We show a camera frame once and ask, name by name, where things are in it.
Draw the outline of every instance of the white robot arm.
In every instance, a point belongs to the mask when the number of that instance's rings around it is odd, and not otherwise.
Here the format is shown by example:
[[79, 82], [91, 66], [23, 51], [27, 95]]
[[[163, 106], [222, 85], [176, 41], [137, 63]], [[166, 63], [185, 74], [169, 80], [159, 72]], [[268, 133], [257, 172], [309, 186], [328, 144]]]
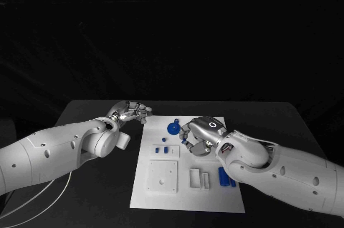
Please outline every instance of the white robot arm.
[[37, 131], [0, 149], [0, 195], [43, 183], [73, 171], [91, 159], [105, 157], [114, 146], [125, 149], [130, 136], [121, 133], [125, 121], [146, 123], [151, 108], [121, 101], [98, 117]]
[[[199, 141], [192, 145], [187, 133]], [[211, 148], [228, 176], [294, 207], [344, 216], [344, 168], [315, 155], [228, 132], [212, 117], [180, 128], [179, 138], [195, 156]]]

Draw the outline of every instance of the hole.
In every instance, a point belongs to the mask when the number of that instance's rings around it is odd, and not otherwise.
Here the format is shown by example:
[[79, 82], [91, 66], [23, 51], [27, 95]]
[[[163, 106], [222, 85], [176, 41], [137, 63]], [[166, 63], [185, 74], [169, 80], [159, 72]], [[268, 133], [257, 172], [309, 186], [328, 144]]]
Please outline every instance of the hole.
[[70, 141], [70, 147], [72, 147], [72, 149], [75, 149], [75, 142], [73, 141]]
[[284, 175], [284, 166], [280, 168], [279, 173], [280, 173], [281, 176]]
[[315, 186], [319, 185], [319, 178], [318, 178], [318, 177], [313, 178], [313, 185], [315, 185]]
[[44, 157], [47, 158], [50, 156], [50, 151], [44, 150]]

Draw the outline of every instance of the blue object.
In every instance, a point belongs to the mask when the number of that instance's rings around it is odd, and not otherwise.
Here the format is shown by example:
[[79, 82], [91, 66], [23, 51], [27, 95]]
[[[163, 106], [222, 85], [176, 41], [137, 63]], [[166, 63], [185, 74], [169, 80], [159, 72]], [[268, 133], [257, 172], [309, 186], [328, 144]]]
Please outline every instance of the blue object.
[[229, 177], [224, 171], [224, 167], [218, 168], [218, 177], [219, 177], [219, 185], [222, 187], [228, 187], [229, 186]]
[[173, 120], [173, 123], [170, 123], [169, 126], [167, 126], [167, 132], [169, 132], [172, 135], [177, 135], [179, 130], [180, 130], [179, 120], [174, 119], [174, 120]]
[[229, 180], [231, 180], [231, 186], [235, 187], [237, 186], [235, 181], [231, 178], [229, 178]]

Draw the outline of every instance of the dark gray table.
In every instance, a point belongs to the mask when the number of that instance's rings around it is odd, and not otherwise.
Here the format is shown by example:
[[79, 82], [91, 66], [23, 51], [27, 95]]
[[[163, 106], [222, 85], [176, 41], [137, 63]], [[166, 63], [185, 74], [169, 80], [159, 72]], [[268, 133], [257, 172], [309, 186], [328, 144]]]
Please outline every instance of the dark gray table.
[[[60, 115], [56, 126], [104, 116], [115, 100], [75, 100]], [[254, 138], [325, 157], [309, 129], [289, 103], [138, 101], [154, 115], [208, 115], [225, 118], [227, 130], [238, 130]], [[240, 184], [245, 214], [130, 209], [135, 163], [143, 125], [125, 124], [131, 136], [127, 149], [114, 149], [105, 158], [88, 161], [72, 173], [69, 186], [55, 205], [20, 227], [342, 227], [344, 219], [303, 211], [277, 201], [245, 184]], [[8, 226], [34, 216], [56, 199], [68, 175], [56, 179], [40, 197], [0, 221]], [[4, 212], [15, 208], [40, 191], [44, 184], [18, 189]]]

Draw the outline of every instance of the black curtain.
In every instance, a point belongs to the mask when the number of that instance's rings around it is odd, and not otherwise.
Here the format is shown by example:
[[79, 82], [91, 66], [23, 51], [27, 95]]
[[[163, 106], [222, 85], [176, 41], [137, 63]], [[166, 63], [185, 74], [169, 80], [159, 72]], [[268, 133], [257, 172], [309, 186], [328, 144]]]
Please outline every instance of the black curtain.
[[18, 139], [75, 99], [284, 101], [341, 162], [342, 0], [2, 0], [0, 14]]

